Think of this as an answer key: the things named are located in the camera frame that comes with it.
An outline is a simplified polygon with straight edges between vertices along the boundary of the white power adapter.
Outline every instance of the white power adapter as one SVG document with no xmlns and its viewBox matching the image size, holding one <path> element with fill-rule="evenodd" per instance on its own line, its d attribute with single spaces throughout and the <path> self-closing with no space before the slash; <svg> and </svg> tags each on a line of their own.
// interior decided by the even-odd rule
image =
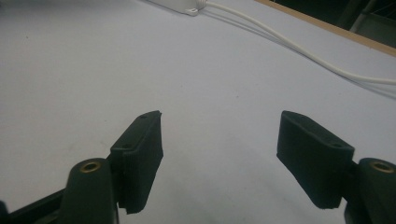
<svg viewBox="0 0 396 224">
<path fill-rule="evenodd" d="M 205 0 L 149 0 L 162 7 L 190 16 L 198 15 L 198 10 L 205 7 Z"/>
</svg>

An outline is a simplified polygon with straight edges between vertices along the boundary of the white table surface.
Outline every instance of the white table surface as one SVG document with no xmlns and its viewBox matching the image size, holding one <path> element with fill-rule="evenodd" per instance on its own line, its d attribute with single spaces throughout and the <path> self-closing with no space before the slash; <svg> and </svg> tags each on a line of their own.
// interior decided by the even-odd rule
<svg viewBox="0 0 396 224">
<path fill-rule="evenodd" d="M 217 0 L 320 57 L 396 78 L 394 57 L 252 0 Z M 396 88 L 358 86 L 214 8 L 143 0 L 7 0 L 0 8 L 0 200 L 9 211 L 105 158 L 140 114 L 161 110 L 164 158 L 145 210 L 121 223 L 345 223 L 319 210 L 276 158 L 282 110 L 396 162 Z"/>
</svg>

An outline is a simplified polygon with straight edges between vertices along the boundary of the black plastic part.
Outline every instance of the black plastic part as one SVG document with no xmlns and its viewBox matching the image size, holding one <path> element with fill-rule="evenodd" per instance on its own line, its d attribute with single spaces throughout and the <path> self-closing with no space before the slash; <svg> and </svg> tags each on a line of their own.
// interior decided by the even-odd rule
<svg viewBox="0 0 396 224">
<path fill-rule="evenodd" d="M 127 214 L 145 207 L 162 158 L 159 111 L 135 119 L 111 148 L 107 159 L 116 177 L 119 207 L 124 207 Z"/>
<path fill-rule="evenodd" d="M 1 223 L 34 223 L 59 210 L 64 190 L 59 190 L 37 202 L 31 203 L 6 217 L 1 216 Z"/>
<path fill-rule="evenodd" d="M 105 159 L 91 159 L 70 171 L 58 224 L 118 223 L 110 165 Z"/>
<path fill-rule="evenodd" d="M 309 117 L 283 111 L 277 156 L 319 208 L 338 207 L 354 148 Z"/>
<path fill-rule="evenodd" d="M 8 223 L 8 222 L 9 222 L 9 214 L 6 204 L 0 201 L 0 223 Z"/>
<path fill-rule="evenodd" d="M 346 224 L 373 224 L 363 204 L 347 203 L 344 218 Z"/>
<path fill-rule="evenodd" d="M 373 224 L 396 223 L 396 166 L 366 158 L 359 167 L 360 192 Z"/>
</svg>

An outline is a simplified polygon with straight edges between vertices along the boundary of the white cable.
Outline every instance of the white cable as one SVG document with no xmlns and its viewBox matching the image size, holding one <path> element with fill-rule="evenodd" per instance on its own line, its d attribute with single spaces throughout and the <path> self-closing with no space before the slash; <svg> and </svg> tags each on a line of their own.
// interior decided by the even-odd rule
<svg viewBox="0 0 396 224">
<path fill-rule="evenodd" d="M 315 63 L 320 64 L 321 66 L 323 66 L 324 68 L 334 72 L 335 74 L 341 76 L 341 77 L 345 77 L 348 78 L 350 80 L 354 80 L 354 81 L 358 81 L 358 82 L 368 82 L 368 83 L 377 83 L 377 84 L 384 84 L 384 85 L 393 85 L 396 86 L 396 79 L 385 79 L 385 78 L 375 78 L 375 77 L 363 77 L 363 76 L 359 76 L 353 73 L 349 73 L 347 71 L 344 71 L 340 68 L 335 67 L 334 65 L 320 59 L 319 57 L 317 57 L 316 55 L 312 54 L 311 52 L 309 52 L 308 50 L 300 47 L 299 45 L 297 45 L 296 43 L 294 43 L 293 41 L 287 39 L 285 36 L 281 35 L 280 33 L 278 33 L 277 31 L 273 30 L 271 27 L 268 27 L 267 25 L 261 23 L 260 21 L 255 20 L 254 18 L 249 17 L 248 15 L 239 12 L 237 10 L 234 10 L 232 8 L 229 7 L 225 7 L 223 5 L 217 4 L 217 3 L 212 3 L 212 2 L 207 2 L 205 0 L 198 0 L 197 4 L 200 8 L 203 8 L 205 6 L 209 6 L 209 7 L 215 7 L 217 9 L 229 12 L 231 14 L 234 14 L 237 17 L 240 17 L 246 21 L 250 21 L 251 23 L 259 26 L 260 28 L 262 28 L 265 32 L 273 35 L 274 37 L 276 37 L 277 39 L 281 40 L 283 43 L 285 43 L 289 48 L 296 50 L 297 52 L 303 54 L 305 57 L 311 59 L 312 61 L 314 61 Z"/>
</svg>

